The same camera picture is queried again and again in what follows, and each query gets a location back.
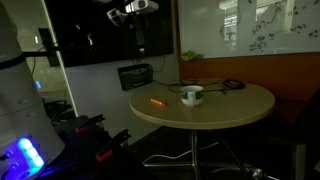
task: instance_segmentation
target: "black screen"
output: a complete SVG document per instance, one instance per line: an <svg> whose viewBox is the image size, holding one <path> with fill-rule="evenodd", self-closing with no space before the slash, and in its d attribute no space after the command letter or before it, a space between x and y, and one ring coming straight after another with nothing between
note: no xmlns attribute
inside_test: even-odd
<svg viewBox="0 0 320 180"><path fill-rule="evenodd" d="M100 5L92 0L45 0L65 67L140 58L141 34L146 57L173 53L170 0L154 1L158 11L130 16L116 27L106 13L120 9L120 2ZM137 19L142 30L132 26Z"/></svg>

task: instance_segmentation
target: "table leg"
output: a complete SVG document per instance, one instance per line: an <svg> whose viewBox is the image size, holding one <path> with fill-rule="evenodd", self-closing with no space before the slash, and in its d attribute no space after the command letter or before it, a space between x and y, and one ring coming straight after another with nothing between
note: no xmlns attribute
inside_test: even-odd
<svg viewBox="0 0 320 180"><path fill-rule="evenodd" d="M201 174L198 161L198 137L197 131L191 130L191 150L192 150L192 166L195 172L196 180L201 180Z"/></svg>
<svg viewBox="0 0 320 180"><path fill-rule="evenodd" d="M218 131L215 131L218 139L220 142L223 143L224 147L227 149L227 151L231 154L231 156L233 157L233 159L236 161L238 167L240 168L241 172L243 173L244 176L248 176L248 172L247 169L245 168L245 166L240 162L240 160L238 159L238 157L234 154L234 152L232 151L232 149L229 147L228 143L223 139L223 137L220 135L220 133Z"/></svg>

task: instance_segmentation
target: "whiteboard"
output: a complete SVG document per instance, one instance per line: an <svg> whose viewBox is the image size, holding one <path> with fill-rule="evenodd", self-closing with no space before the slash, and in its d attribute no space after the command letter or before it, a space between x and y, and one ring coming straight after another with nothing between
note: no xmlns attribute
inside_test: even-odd
<svg viewBox="0 0 320 180"><path fill-rule="evenodd" d="M233 57L320 51L320 0L178 0L181 52Z"/></svg>

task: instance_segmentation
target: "orange wall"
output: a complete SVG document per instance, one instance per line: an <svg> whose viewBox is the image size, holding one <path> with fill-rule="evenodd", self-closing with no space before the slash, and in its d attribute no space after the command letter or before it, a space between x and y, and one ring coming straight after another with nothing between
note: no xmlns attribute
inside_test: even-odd
<svg viewBox="0 0 320 180"><path fill-rule="evenodd" d="M277 98L275 112L293 123L320 87L320 53L179 60L180 78L233 78L259 84Z"/></svg>

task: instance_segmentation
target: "black chair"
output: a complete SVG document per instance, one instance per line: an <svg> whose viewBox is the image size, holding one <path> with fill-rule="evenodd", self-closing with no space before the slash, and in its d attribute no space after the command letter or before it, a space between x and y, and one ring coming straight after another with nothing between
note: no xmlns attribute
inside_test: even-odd
<svg viewBox="0 0 320 180"><path fill-rule="evenodd" d="M268 156L266 153L269 153L269 155L271 154L269 160L274 161L269 166L276 166L277 158L279 157L273 157L272 154L276 154L277 151L282 149L286 152L283 155L289 157L289 164L291 164L289 175L285 176L285 179L312 179L313 177L310 173L314 173L313 167L320 160L320 89L315 92L304 106L294 125L282 122L281 120L267 117L253 124L222 130L220 133L235 152L242 154L242 156L240 155L242 162L250 159L251 155L247 154L245 156L245 153L241 153L239 149L251 150L251 152L257 151L256 154L264 151L264 155L262 156ZM268 172L265 171L264 173L264 168L260 168L258 164L252 164L260 170L260 174L255 174L254 179L278 179L271 176L266 178ZM287 172L284 169L280 169L279 171L283 171L283 173Z"/></svg>

